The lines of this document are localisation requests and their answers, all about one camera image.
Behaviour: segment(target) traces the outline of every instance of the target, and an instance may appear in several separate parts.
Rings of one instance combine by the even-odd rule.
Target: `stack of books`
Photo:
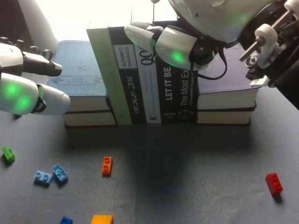
[[[165,7],[170,5],[163,1],[154,10],[150,1],[133,0],[131,10],[122,10],[121,20],[92,21],[87,29],[90,42],[59,44],[55,61],[63,72],[48,85],[71,97],[66,127],[250,123],[258,88],[251,88],[245,77],[248,69],[238,60],[240,45],[225,50],[228,71],[223,78],[204,80],[153,57],[127,38],[124,26],[133,21],[155,18],[156,26],[178,26],[177,15]],[[200,74],[217,77],[224,69],[217,55]]]

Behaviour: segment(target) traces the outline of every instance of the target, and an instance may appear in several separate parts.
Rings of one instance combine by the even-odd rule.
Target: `lego brick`
[[[53,180],[53,175],[47,174],[42,171],[37,171],[36,174],[34,175],[34,179],[36,182],[43,183],[45,185],[50,185]]]
[[[284,190],[277,174],[268,174],[265,180],[272,196],[280,195],[280,193]]]
[[[67,178],[67,173],[65,170],[61,167],[61,165],[58,163],[55,166],[52,167],[55,175],[58,177],[59,181],[62,182]]]
[[[70,218],[68,218],[68,217],[66,217],[66,216],[64,216],[62,218],[62,220],[60,221],[60,224],[72,224],[72,223],[73,223],[73,220],[70,219]]]
[[[93,216],[91,224],[113,224],[113,216]]]
[[[113,159],[112,157],[105,156],[102,166],[102,174],[103,175],[111,175]]]
[[[13,154],[11,148],[4,146],[2,148],[2,152],[4,153],[4,156],[6,157],[8,162],[13,163],[15,161],[15,155]]]

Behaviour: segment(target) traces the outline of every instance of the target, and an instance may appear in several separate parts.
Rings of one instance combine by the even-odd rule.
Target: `gray table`
[[[250,126],[132,126],[65,130],[63,118],[0,112],[0,223],[294,224],[299,222],[299,112],[276,90],[261,89]],[[103,178],[104,156],[113,156]],[[64,186],[33,184],[60,163]],[[277,172],[282,202],[265,182]]]

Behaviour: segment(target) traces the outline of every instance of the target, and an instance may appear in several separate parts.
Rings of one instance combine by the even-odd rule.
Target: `blue lego brick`
[[[58,177],[59,181],[62,182],[67,178],[67,173],[65,170],[61,167],[61,165],[58,163],[55,166],[53,166],[53,171],[55,175]]]
[[[47,174],[42,171],[37,171],[36,174],[34,175],[34,179],[36,182],[43,183],[46,185],[50,185],[52,180],[53,180],[53,175],[52,174]]]
[[[62,218],[62,220],[60,221],[60,224],[72,224],[73,223],[73,220],[71,220],[70,218],[64,216]]]

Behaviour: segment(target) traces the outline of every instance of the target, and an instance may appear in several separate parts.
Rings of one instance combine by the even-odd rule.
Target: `screw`
[[[289,10],[285,14],[283,14],[273,25],[272,28],[277,31],[277,29],[285,23],[286,20],[288,20],[292,15],[294,14],[294,11]],[[260,46],[263,46],[265,44],[265,40],[261,39],[261,37],[257,37],[256,41],[244,52],[244,54],[241,55],[239,60],[243,62],[249,55],[252,54],[255,50],[257,50]]]

